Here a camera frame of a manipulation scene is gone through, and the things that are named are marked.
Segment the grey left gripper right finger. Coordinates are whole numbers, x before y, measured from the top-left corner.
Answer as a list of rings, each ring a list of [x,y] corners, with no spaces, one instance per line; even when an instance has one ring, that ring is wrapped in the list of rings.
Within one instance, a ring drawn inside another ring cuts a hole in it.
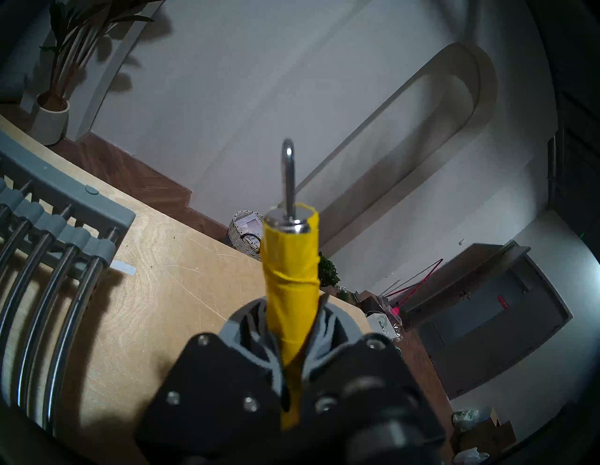
[[[300,430],[443,431],[400,351],[328,298],[300,352]]]

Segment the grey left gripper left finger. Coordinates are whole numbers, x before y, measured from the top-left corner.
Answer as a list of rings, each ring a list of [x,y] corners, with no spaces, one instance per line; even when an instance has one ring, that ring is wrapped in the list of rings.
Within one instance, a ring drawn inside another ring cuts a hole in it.
[[[283,363],[266,301],[189,339],[140,420],[142,446],[237,446],[281,433]]]

